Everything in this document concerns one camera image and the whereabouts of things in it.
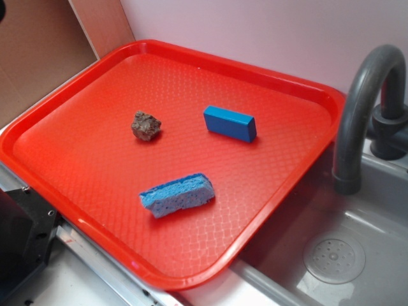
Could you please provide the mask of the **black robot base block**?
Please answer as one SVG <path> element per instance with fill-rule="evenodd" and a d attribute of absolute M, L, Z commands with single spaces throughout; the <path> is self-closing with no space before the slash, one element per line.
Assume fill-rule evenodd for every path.
<path fill-rule="evenodd" d="M 1 301 L 48 265 L 60 215 L 35 190 L 1 191 Z"/>

